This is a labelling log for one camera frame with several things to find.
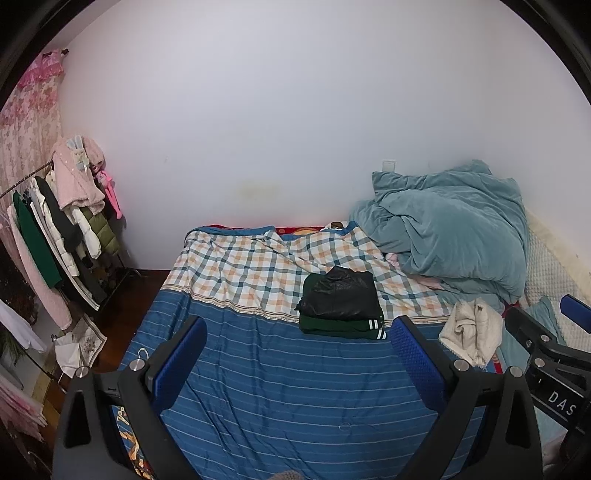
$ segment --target teal comforter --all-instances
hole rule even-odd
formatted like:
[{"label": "teal comforter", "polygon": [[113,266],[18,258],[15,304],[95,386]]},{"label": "teal comforter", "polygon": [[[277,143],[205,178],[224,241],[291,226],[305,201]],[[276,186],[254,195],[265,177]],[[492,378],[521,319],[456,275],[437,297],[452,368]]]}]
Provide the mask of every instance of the teal comforter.
[{"label": "teal comforter", "polygon": [[373,200],[351,220],[406,274],[440,278],[449,291],[523,295],[528,226],[515,180],[497,179],[486,163],[423,176],[374,172]]}]

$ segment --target white wall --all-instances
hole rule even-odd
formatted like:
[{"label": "white wall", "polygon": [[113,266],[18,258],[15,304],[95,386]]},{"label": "white wall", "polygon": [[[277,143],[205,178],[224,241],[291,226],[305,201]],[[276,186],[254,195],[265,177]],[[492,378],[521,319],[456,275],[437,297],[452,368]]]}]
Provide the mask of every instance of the white wall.
[{"label": "white wall", "polygon": [[591,105],[552,49],[500,1],[489,3],[494,65],[484,160],[591,265]]},{"label": "white wall", "polygon": [[371,171],[484,156],[487,0],[121,0],[69,45],[66,134],[93,137],[141,268],[198,225],[318,225]]}]

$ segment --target white towel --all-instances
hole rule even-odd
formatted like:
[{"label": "white towel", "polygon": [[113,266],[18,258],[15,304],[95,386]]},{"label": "white towel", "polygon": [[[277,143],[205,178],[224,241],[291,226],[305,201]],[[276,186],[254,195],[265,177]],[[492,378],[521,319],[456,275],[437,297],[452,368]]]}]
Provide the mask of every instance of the white towel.
[{"label": "white towel", "polygon": [[503,318],[482,299],[459,301],[439,341],[473,367],[484,368],[501,344]]}]

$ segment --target clothing rack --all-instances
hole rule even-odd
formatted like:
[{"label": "clothing rack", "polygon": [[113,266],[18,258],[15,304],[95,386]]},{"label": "clothing rack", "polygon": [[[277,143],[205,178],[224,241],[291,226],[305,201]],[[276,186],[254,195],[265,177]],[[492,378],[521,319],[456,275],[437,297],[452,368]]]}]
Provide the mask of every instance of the clothing rack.
[{"label": "clothing rack", "polygon": [[24,181],[27,181],[28,179],[30,179],[35,173],[39,173],[41,170],[43,170],[44,168],[47,168],[49,165],[52,165],[52,164],[53,164],[53,160],[50,160],[49,162],[47,162],[46,164],[42,165],[41,167],[39,167],[35,171],[31,172],[29,175],[25,176],[22,180],[19,180],[18,182],[16,182],[12,187],[8,188],[6,191],[4,191],[4,192],[2,192],[0,194],[0,199],[2,197],[4,197],[7,193],[10,193],[15,188],[17,188],[21,183],[23,183]]},{"label": "clothing rack", "polygon": [[[48,166],[52,166],[53,165],[53,160],[50,160],[49,162],[43,164],[41,167],[37,168],[36,170],[32,171],[30,174],[26,175],[23,179],[19,180],[18,182],[16,182],[14,185],[12,185],[10,188],[6,189],[6,191],[2,192],[0,194],[0,199],[3,198],[5,195],[7,195],[8,193],[10,193],[11,191],[13,191],[16,187],[18,187],[21,183],[27,181],[28,179],[30,179],[33,175],[35,175],[36,173],[39,173],[41,170],[47,168]],[[113,290],[109,293],[109,295],[107,296],[107,298],[100,304],[99,306],[99,310],[97,311],[97,313],[101,312],[104,308],[104,306],[109,303],[109,300],[111,299],[111,297],[113,296],[113,294],[115,293],[115,291],[121,286],[121,284],[124,282],[124,280],[129,276],[130,273],[135,273],[137,274],[139,277],[141,277],[141,274],[134,268],[129,268],[126,267],[125,264],[123,263],[123,261],[121,260],[121,256],[119,253],[117,253],[117,259],[119,260],[119,263],[121,264],[121,268],[124,269],[124,274],[121,276],[121,278],[119,279],[119,281],[117,282],[117,284],[115,285],[115,287],[113,288]],[[88,322],[86,321],[87,316],[84,314],[83,317],[85,319],[85,322],[88,324]],[[55,345],[55,341],[56,341],[57,337],[52,335],[51,336],[51,340],[52,343]],[[56,385],[59,387],[59,389],[66,393],[66,390],[64,389],[64,387],[61,386],[60,381],[63,377],[63,372],[61,373],[61,375],[59,376],[59,378],[57,376],[55,376],[52,372],[48,372],[45,368],[43,368],[30,354],[29,352],[24,349],[24,353],[25,356],[31,361],[33,362],[33,364],[43,373],[45,374],[47,377],[49,377],[49,379],[53,380]]]}]

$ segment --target folded black jacket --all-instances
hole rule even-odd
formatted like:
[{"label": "folded black jacket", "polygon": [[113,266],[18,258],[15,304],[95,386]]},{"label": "folded black jacket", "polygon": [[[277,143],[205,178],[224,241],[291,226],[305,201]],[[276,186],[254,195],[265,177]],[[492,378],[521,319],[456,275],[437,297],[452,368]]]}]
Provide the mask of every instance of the folded black jacket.
[{"label": "folded black jacket", "polygon": [[326,320],[381,320],[384,318],[371,272],[333,267],[304,294],[296,310]]}]

